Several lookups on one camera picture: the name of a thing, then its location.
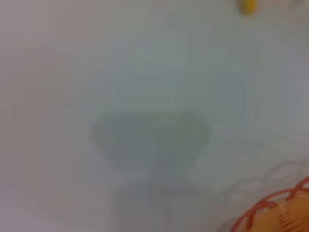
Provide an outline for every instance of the wall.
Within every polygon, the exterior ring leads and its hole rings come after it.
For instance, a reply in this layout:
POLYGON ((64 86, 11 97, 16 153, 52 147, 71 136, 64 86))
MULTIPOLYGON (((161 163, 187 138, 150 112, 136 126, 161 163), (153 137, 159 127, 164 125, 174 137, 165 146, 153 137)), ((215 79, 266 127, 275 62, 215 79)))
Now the wall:
POLYGON ((190 213, 144 204, 200 214, 305 157, 265 149, 309 130, 305 29, 267 2, 244 18, 227 0, 3 0, 0 227, 188 231, 190 213))

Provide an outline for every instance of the yellow fruit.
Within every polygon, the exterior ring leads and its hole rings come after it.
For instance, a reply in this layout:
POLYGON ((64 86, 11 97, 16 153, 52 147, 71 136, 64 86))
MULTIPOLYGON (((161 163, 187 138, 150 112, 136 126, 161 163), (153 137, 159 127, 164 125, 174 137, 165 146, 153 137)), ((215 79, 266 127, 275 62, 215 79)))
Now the yellow fruit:
POLYGON ((256 10, 256 0, 240 0, 245 15, 252 15, 256 10))

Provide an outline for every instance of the white surface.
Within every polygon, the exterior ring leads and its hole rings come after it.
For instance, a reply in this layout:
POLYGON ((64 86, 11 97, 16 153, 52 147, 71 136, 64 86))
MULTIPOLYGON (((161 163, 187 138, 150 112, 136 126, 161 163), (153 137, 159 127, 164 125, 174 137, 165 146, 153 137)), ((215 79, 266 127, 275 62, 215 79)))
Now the white surface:
MULTIPOLYGON (((274 2, 243 18, 227 0, 1 1, 0 230, 167 231, 140 199, 199 214, 197 195, 208 211, 214 193, 306 156, 303 144, 264 149, 270 132, 309 131, 307 19, 274 2), (142 115, 136 130, 109 129, 124 136, 116 152, 141 155, 126 171, 91 139, 115 112, 142 115), (191 114, 209 128, 204 148, 191 114), (157 127, 167 139, 155 141, 157 127), (171 161, 178 169, 162 165, 171 161)), ((172 217, 175 231, 201 226, 172 217)))

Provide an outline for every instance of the orange basket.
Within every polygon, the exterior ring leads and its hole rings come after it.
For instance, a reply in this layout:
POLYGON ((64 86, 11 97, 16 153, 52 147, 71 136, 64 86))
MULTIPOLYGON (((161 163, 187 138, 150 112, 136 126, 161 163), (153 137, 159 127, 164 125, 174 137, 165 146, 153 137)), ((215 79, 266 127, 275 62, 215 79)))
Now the orange basket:
POLYGON ((294 188, 259 200, 231 227, 230 232, 309 232, 309 177, 294 188))

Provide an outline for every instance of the yellow object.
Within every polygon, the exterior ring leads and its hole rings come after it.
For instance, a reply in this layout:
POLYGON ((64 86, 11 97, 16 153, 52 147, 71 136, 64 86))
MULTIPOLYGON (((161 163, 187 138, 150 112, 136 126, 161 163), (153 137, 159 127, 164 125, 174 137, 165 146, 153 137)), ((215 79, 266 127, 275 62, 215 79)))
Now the yellow object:
POLYGON ((309 188, 304 187, 308 182, 306 177, 295 188, 261 199, 235 222, 230 232, 309 232, 309 188))
POLYGON ((256 10, 256 0, 239 0, 245 15, 252 15, 256 10))

